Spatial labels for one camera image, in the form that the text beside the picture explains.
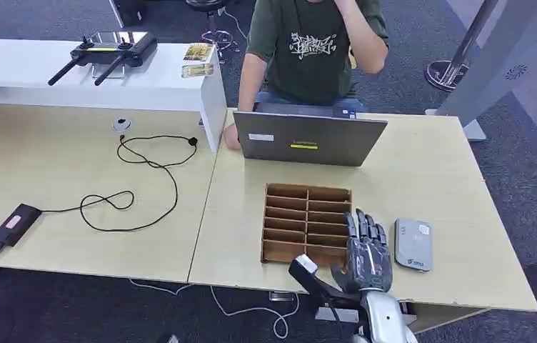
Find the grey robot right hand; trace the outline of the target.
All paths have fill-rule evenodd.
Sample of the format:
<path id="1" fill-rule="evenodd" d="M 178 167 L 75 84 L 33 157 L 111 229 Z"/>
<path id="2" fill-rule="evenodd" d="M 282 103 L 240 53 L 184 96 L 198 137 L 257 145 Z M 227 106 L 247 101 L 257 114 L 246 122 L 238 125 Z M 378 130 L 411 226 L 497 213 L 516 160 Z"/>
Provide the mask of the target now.
<path id="1" fill-rule="evenodd" d="M 388 292 L 393 268 L 386 230 L 359 208 L 354 213 L 346 212 L 345 218 L 348 230 L 345 267 L 333 265 L 333 279 L 348 294 L 372 289 Z"/>

